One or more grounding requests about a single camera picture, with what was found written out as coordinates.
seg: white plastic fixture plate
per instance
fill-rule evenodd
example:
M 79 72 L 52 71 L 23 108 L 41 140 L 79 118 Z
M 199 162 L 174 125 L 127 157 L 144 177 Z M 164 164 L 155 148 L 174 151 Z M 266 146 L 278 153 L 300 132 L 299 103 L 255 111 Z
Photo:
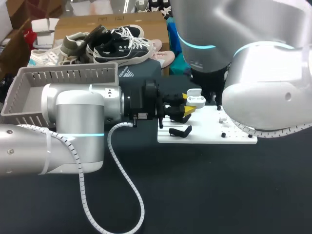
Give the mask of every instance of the white plastic fixture plate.
M 158 127 L 157 140 L 159 143 L 253 145 L 257 144 L 258 141 L 257 137 L 249 138 L 247 133 L 237 128 L 222 107 L 218 111 L 216 106 L 204 106 L 204 108 L 192 113 L 186 124 L 171 122 L 169 117 L 164 118 L 163 124 L 163 129 Z M 185 131 L 190 125 L 193 130 L 186 138 L 170 136 L 169 134 L 170 128 Z

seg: black sneaker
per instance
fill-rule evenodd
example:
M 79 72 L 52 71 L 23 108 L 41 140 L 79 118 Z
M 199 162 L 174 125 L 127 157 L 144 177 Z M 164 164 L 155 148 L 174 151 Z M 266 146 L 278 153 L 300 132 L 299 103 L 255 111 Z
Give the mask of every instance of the black sneaker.
M 169 17 L 172 17 L 172 10 L 170 0 L 161 0 L 161 12 L 163 17 L 167 20 Z
M 131 36 L 135 38 L 142 38 L 144 37 L 144 31 L 138 25 L 127 25 L 103 32 L 102 34 L 94 38 L 94 40 L 90 41 L 87 45 L 86 56 L 89 58 L 89 63 L 93 63 L 94 61 L 93 51 L 96 46 L 105 45 L 116 38 Z
M 160 11 L 160 1 L 161 0 L 149 0 L 149 8 L 151 11 Z
M 94 48 L 94 63 L 116 62 L 118 66 L 142 63 L 153 55 L 153 48 L 146 39 L 116 38 Z

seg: label sticker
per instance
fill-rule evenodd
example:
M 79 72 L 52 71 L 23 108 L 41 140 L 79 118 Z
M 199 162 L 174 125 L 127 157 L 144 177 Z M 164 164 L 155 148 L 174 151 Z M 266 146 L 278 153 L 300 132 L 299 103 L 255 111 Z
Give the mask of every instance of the label sticker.
M 138 113 L 137 118 L 138 119 L 147 119 L 147 113 Z

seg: white spiral cable wrap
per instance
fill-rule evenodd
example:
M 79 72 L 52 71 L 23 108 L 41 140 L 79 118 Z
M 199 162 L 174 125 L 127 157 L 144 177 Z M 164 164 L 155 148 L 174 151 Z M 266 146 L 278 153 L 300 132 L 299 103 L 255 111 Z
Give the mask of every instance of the white spiral cable wrap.
M 28 125 L 28 124 L 23 124 L 23 125 L 19 125 L 19 126 L 23 127 L 23 128 L 27 128 L 29 130 L 33 130 L 33 131 L 36 131 L 36 132 L 40 132 L 40 133 L 46 134 L 46 128 L 41 128 L 41 127 L 38 127 L 38 126 Z M 117 166 L 119 167 L 121 173 L 126 178 L 128 183 L 130 184 L 130 186 L 133 189 L 133 191 L 136 193 L 136 196 L 137 196 L 137 198 L 138 198 L 138 200 L 140 202 L 141 216 L 140 216 L 140 220 L 139 220 L 138 224 L 131 231 L 124 233 L 124 234 L 134 234 L 141 227 L 141 225 L 143 223 L 144 216 L 145 216 L 145 208 L 144 208 L 144 203 L 143 203 L 143 200 L 142 200 L 142 197 L 141 197 L 140 193 L 138 192 L 137 188 L 135 187 L 135 185 L 133 184 L 133 182 L 130 180 L 130 178 L 128 177 L 127 173 L 123 169 L 123 167 L 120 164 L 118 158 L 116 157 L 116 154 L 115 154 L 115 152 L 113 150 L 113 147 L 112 147 L 112 142 L 111 142 L 112 134 L 113 134 L 114 130 L 116 130 L 117 128 L 120 128 L 120 127 L 132 127 L 132 124 L 131 123 L 120 123 L 120 124 L 117 124 L 116 126 L 114 126 L 108 133 L 107 143 L 108 143 L 109 150 L 110 150 L 110 152 L 111 152 L 111 154 L 112 154 L 112 156 L 113 156 Z M 97 229 L 100 233 L 102 233 L 102 234 L 113 234 L 113 233 L 108 232 L 107 230 L 104 230 L 103 228 L 101 228 L 97 224 L 97 222 L 93 219 L 93 217 L 92 217 L 92 215 L 91 215 L 91 213 L 89 211 L 88 204 L 87 204 L 85 187 L 84 187 L 84 174 L 83 174 L 81 161 L 80 161 L 80 158 L 78 156 L 77 151 L 75 150 L 75 148 L 73 147 L 71 142 L 67 140 L 66 137 L 62 136 L 61 134 L 52 132 L 52 131 L 50 131 L 49 133 L 51 134 L 52 137 L 61 140 L 70 149 L 70 151 L 71 151 L 71 153 L 72 153 L 72 155 L 73 155 L 73 157 L 74 157 L 74 159 L 76 161 L 76 164 L 78 166 L 78 172 L 79 172 L 78 175 L 79 175 L 80 194 L 81 194 L 82 206 L 83 206 L 85 214 L 87 215 L 88 220 L 93 225 L 93 227 L 95 229 Z
M 294 133 L 298 133 L 302 130 L 305 130 L 307 128 L 312 127 L 312 123 L 310 124 L 303 124 L 303 125 L 296 125 L 294 127 L 285 128 L 282 130 L 277 130 L 273 132 L 264 132 L 264 131 L 258 131 L 255 129 L 252 129 L 244 124 L 241 124 L 235 120 L 233 120 L 233 123 L 243 132 L 246 132 L 250 135 L 259 137 L 259 138 L 278 138 L 278 137 L 285 137 Z

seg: blue object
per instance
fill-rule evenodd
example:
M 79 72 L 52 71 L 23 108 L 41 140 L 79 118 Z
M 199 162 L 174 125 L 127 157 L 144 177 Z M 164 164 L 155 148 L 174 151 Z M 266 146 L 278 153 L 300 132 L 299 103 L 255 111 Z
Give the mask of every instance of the blue object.
M 185 71 L 190 69 L 190 65 L 186 63 L 184 55 L 179 54 L 174 62 L 170 65 L 170 74 L 172 75 L 184 75 Z
M 167 29 L 169 34 L 170 50 L 177 56 L 182 52 L 182 48 L 176 31 L 176 24 L 173 22 L 168 23 Z

